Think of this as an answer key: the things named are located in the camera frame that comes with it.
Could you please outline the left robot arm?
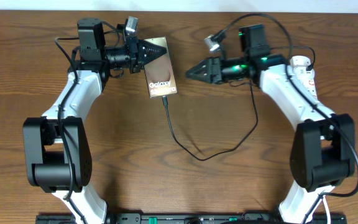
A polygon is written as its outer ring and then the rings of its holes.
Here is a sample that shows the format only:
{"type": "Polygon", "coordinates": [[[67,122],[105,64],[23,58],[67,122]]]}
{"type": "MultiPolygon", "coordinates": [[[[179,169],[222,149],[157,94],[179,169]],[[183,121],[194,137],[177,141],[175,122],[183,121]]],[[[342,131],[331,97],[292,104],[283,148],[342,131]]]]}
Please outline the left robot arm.
{"type": "Polygon", "coordinates": [[[42,116],[24,121],[29,184],[59,198],[69,209],[63,215],[38,215],[37,223],[114,223],[108,203],[91,183],[93,164],[84,122],[112,71],[138,73],[167,52],[165,47],[138,38],[137,25],[136,17],[128,17],[125,23],[111,26],[117,42],[108,46],[106,21],[79,20],[79,45],[66,54],[70,64],[67,84],[42,116]]]}

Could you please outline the Galaxy smartphone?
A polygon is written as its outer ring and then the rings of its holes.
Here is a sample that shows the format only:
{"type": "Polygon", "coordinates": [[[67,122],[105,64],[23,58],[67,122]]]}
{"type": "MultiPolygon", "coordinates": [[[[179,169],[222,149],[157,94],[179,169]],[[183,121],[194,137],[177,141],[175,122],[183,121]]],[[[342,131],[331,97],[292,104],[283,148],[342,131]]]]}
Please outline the Galaxy smartphone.
{"type": "Polygon", "coordinates": [[[166,37],[146,39],[151,44],[165,47],[167,52],[145,65],[145,77],[150,98],[178,93],[166,37]]]}

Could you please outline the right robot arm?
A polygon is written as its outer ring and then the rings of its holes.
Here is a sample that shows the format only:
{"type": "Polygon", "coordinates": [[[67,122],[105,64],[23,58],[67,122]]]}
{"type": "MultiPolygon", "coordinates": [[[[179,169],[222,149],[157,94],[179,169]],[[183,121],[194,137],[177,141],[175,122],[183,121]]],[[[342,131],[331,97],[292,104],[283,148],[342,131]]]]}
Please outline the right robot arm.
{"type": "Polygon", "coordinates": [[[295,131],[290,154],[294,181],[278,206],[278,219],[310,223],[318,205],[334,196],[336,186],[358,176],[354,121],[317,99],[307,58],[271,52],[263,25],[241,27],[239,38],[242,57],[204,59],[186,77],[210,84],[248,79],[271,97],[295,131]]]}

